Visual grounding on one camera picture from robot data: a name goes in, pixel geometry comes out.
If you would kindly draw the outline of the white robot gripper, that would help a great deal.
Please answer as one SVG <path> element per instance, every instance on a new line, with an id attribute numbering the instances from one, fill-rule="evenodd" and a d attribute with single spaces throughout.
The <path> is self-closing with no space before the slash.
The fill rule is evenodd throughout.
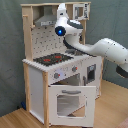
<path id="1" fill-rule="evenodd" d="M 61 3 L 57 9 L 57 19 L 60 19 L 60 18 L 66 18 L 66 19 L 69 18 L 67 14 L 66 5 L 64 3 Z"/>

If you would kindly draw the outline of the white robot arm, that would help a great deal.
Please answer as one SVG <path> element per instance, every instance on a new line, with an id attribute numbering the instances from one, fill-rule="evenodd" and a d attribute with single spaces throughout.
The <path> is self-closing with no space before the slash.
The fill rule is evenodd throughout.
<path id="1" fill-rule="evenodd" d="M 128 49 L 109 38 L 103 38 L 94 45 L 82 45 L 79 39 L 83 30 L 80 20 L 89 16 L 88 4 L 73 5 L 73 19 L 70 20 L 66 5 L 61 3 L 57 9 L 55 33 L 64 38 L 64 44 L 92 56 L 101 56 L 117 64 L 116 72 L 128 78 Z"/>

